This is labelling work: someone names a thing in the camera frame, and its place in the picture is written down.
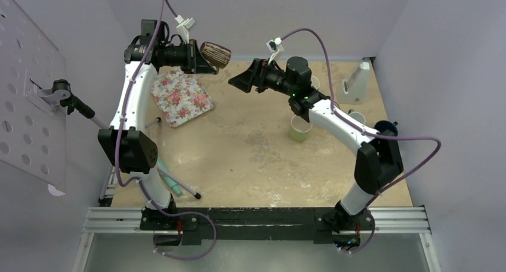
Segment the dark brown mug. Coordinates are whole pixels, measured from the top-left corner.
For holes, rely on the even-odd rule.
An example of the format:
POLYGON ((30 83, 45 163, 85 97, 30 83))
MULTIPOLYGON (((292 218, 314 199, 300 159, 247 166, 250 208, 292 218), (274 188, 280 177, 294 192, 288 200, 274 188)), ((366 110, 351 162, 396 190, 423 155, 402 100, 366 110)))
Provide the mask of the dark brown mug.
POLYGON ((224 69, 232 58, 232 51, 222 45, 213 42, 204 42, 200 46, 200 53, 210 65, 224 69))

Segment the glossy black mug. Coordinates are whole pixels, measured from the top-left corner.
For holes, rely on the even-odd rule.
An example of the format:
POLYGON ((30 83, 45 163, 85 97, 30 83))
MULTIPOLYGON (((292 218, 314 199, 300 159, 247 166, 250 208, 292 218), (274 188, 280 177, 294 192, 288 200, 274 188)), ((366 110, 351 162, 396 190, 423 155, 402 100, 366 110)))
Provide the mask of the glossy black mug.
POLYGON ((320 88, 320 80, 315 76, 311 77, 311 87, 316 90, 320 88))

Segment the light green mug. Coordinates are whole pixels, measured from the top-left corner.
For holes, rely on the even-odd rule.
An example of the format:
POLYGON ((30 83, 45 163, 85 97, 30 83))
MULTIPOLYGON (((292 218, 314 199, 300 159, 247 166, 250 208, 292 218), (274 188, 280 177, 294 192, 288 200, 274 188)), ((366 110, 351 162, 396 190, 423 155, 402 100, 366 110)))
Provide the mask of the light green mug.
POLYGON ((291 128, 289 130, 289 137, 292 141, 303 142, 310 134, 313 124, 307 122, 302 117, 293 116, 290 122, 291 128))

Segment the grey blue mug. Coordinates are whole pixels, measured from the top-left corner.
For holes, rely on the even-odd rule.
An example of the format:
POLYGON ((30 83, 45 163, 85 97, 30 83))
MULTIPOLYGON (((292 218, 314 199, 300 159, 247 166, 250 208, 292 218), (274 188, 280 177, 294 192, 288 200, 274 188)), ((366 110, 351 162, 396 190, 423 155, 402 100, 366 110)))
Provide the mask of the grey blue mug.
POLYGON ((365 116, 364 116, 363 114, 361 114, 360 112, 356 112, 356 111, 354 111, 354 110, 350 110, 350 111, 348 112, 348 115, 349 115, 351 118, 353 118, 354 120, 356 120, 356 121, 357 121, 358 123, 360 123, 360 124, 363 124, 363 125, 364 125, 364 124, 365 124, 365 122, 366 122, 366 118, 365 118, 365 116))

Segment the dark blue mug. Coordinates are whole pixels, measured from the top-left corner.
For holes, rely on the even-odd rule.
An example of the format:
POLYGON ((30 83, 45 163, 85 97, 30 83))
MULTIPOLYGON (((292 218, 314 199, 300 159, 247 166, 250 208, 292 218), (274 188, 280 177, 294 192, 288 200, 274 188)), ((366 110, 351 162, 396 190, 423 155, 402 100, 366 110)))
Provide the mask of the dark blue mug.
POLYGON ((397 129, 397 122, 390 122, 389 120, 380 120, 375 125, 374 128, 378 132, 390 131, 394 136, 398 136, 399 131, 397 129))

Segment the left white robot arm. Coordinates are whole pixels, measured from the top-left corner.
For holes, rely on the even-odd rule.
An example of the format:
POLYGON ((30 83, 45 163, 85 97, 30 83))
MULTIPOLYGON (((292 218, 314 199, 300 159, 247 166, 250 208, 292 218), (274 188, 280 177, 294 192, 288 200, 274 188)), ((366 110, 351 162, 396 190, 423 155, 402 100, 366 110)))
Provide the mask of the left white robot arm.
POLYGON ((153 81, 164 66, 179 67, 187 74, 218 72, 202 56, 196 40, 170 44, 166 28, 161 20, 141 21, 141 33, 124 52, 125 80, 118 109, 110 125, 98 132, 117 183, 121 187, 134 183, 144 195, 140 230, 176 230, 182 226, 182 214, 157 169, 157 145, 144 132, 153 81))

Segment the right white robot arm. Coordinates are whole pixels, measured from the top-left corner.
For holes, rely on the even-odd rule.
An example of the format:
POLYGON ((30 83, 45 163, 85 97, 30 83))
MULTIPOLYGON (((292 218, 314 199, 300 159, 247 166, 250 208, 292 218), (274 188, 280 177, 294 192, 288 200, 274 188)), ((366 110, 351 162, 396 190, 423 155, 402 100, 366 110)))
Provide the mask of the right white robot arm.
POLYGON ((337 109, 329 96, 313 86, 311 77, 308 61, 302 57, 291 57, 285 69, 256 58, 228 84, 245 93, 271 89, 287 95, 295 116, 325 129, 353 153, 354 184, 322 223, 336 232, 357 228, 368 203, 403 172, 399 145, 391 130, 377 131, 337 109))

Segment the floral pattern tray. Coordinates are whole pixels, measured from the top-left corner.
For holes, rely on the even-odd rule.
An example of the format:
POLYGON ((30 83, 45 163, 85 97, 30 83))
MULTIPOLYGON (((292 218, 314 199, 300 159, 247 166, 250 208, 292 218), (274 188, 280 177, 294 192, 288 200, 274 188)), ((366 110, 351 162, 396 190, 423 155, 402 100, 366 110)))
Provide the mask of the floral pattern tray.
POLYGON ((214 108, 214 101, 197 77, 183 73, 180 69, 159 75, 153 82, 152 96, 172 128, 214 108))

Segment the white wedge stand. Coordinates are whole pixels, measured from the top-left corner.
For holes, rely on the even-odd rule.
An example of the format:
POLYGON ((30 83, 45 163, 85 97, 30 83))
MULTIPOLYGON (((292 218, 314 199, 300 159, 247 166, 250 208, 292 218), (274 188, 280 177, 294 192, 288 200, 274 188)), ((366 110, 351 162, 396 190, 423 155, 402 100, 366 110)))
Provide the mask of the white wedge stand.
POLYGON ((347 79, 338 83, 337 101, 358 105, 364 102, 372 66, 370 60, 362 60, 347 79))

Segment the teal marker pen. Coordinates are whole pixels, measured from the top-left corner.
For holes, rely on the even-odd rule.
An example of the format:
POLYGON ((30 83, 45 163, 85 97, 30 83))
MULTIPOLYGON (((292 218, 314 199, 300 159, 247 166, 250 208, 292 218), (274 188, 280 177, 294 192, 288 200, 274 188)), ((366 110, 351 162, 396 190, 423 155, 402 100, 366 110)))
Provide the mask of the teal marker pen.
POLYGON ((183 193, 181 187, 171 178, 170 170, 166 167, 162 159, 157 160, 157 170, 162 180, 172 190, 172 192, 176 196, 181 196, 183 193))

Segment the perforated white panel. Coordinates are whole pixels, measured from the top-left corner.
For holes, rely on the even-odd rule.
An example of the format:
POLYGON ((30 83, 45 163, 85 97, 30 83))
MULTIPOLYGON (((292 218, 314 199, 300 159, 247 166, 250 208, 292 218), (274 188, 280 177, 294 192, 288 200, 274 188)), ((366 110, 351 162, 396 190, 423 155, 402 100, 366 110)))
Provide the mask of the perforated white panel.
POLYGON ((15 0, 1 0, 1 162, 66 192, 66 77, 58 48, 15 0))

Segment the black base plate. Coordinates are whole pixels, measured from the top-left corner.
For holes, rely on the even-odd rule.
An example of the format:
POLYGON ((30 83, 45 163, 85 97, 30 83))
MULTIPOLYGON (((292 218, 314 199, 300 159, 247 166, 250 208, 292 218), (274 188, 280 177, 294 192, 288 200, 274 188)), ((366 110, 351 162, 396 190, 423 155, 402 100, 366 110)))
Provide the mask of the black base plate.
POLYGON ((353 217, 333 207, 306 208, 179 208, 179 216, 141 211, 140 230, 169 234, 182 245, 203 240, 281 240, 334 243, 357 247, 361 232, 370 232, 373 218, 362 211, 353 217))

